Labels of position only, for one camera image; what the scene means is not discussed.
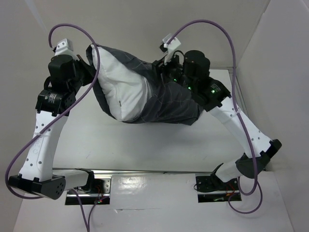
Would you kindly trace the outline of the dark grey checked pillowcase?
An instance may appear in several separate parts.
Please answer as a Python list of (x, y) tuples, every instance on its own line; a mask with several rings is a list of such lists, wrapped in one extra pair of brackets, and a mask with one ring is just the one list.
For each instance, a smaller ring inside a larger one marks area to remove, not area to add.
[[(89, 64), (99, 71), (99, 65), (93, 65), (91, 45), (86, 50), (86, 57)], [(96, 51), (98, 51), (99, 47), (107, 48), (110, 52), (114, 50), (116, 57), (121, 61), (125, 61), (126, 67), (144, 76), (152, 87), (153, 96), (147, 101), (140, 116), (124, 123), (169, 123), (191, 126), (199, 119), (203, 109), (193, 101), (188, 90), (173, 82), (157, 84), (155, 73), (149, 62), (122, 50), (102, 45), (94, 46)], [(94, 84), (93, 90), (102, 111), (115, 119), (110, 113), (102, 90), (99, 88), (98, 80)]]

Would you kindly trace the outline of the white pillow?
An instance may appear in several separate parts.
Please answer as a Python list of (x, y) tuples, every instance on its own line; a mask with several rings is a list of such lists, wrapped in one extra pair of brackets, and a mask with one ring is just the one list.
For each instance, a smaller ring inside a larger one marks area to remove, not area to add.
[(148, 80), (125, 66), (115, 51), (92, 48), (93, 65), (99, 65), (98, 83), (111, 115), (118, 121), (132, 121), (140, 116), (147, 101), (153, 96)]

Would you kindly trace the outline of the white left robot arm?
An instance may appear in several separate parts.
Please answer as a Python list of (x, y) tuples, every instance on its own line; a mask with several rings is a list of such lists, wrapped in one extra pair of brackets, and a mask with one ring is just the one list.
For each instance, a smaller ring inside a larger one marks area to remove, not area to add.
[(22, 148), (28, 155), (17, 175), (5, 175), (8, 189), (56, 200), (63, 192), (81, 189), (85, 193), (95, 188), (94, 173), (89, 169), (54, 169), (54, 157), (60, 134), (70, 110), (78, 100), (81, 87), (93, 80), (91, 67), (77, 55), (56, 55), (48, 64), (49, 77), (37, 97), (36, 125), (33, 138)]

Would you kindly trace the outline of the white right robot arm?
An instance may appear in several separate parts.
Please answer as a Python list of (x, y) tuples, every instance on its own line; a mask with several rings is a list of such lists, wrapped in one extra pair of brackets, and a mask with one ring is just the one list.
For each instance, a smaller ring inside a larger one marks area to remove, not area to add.
[(205, 181), (198, 181), (198, 191), (224, 190), (241, 176), (257, 178), (282, 147), (278, 139), (270, 139), (251, 122), (222, 82), (210, 77), (210, 61), (202, 52), (184, 53), (183, 63), (178, 55), (173, 55), (168, 62), (161, 58), (152, 63), (152, 69), (161, 80), (172, 81), (188, 90), (193, 100), (218, 119), (244, 149), (239, 159), (220, 164)]

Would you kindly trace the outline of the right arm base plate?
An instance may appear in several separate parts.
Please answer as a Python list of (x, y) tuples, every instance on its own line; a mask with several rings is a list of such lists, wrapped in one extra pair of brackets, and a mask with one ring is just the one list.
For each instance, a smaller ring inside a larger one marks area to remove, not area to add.
[(197, 192), (199, 203), (219, 203), (230, 201), (242, 201), (236, 178), (227, 183), (214, 185), (210, 175), (196, 176), (194, 190)]

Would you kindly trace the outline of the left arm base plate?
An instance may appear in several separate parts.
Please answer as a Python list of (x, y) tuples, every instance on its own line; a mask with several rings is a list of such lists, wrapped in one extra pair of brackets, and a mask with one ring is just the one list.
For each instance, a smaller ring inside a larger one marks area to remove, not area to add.
[(95, 177), (91, 189), (86, 191), (81, 187), (74, 188), (82, 205), (108, 205), (110, 204), (112, 178), (110, 176)]

